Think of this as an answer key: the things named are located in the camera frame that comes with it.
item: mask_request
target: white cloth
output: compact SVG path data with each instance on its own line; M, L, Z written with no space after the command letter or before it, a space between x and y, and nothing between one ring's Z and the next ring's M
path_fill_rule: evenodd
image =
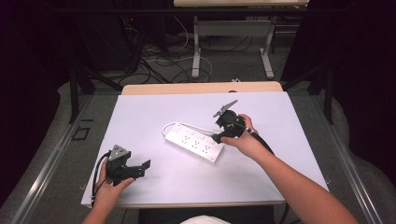
M231 223L216 217L199 216L199 217L189 218L180 224L231 224Z

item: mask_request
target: white table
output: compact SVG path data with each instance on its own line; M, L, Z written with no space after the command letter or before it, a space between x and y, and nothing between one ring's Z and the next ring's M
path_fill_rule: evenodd
M237 148L225 146L212 164L163 138L163 126L173 121L218 130L213 114L233 100L238 103L231 110L250 115L261 137L281 160L327 189L290 98L276 82L128 86L123 94L98 159L117 144L132 151L128 166L151 160L151 167L145 177L136 179L121 194L118 207L283 203L284 198L262 168ZM92 176L88 186L92 185ZM90 206L90 196L91 188L87 188L81 203Z
M175 0L176 7L276 7L303 6L309 0ZM268 50L276 25L276 17L270 21L198 21L194 17L194 58L191 76L199 77L201 50L200 35L255 35L266 36L264 48L260 49L262 64L267 78L273 79L274 73L268 59Z

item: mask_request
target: power strip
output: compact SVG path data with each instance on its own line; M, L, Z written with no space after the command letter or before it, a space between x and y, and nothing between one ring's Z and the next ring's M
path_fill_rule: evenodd
M175 123L165 139L170 143L187 149L192 154L215 163L224 144L216 143L210 136L206 136L180 123Z

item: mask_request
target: forearm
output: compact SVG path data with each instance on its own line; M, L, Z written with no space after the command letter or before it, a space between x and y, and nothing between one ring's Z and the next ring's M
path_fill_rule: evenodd
M326 189L263 149L253 158L304 223L357 223Z
M104 224L107 220L109 212L100 211L100 209L92 209L85 217L83 224Z

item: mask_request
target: finger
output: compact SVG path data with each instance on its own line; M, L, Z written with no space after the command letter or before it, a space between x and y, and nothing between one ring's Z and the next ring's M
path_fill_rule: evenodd
M105 158L102 162L98 183L102 183L106 179L106 167L107 167L107 158Z
M119 192L119 194L122 193L123 190L125 190L128 186L130 186L132 183L134 183L133 178L128 178L125 179L124 181L120 182L115 189Z
M245 121L245 125L249 128L253 128L253 123L251 122L251 118L246 115L246 114L240 114L239 117L241 117Z

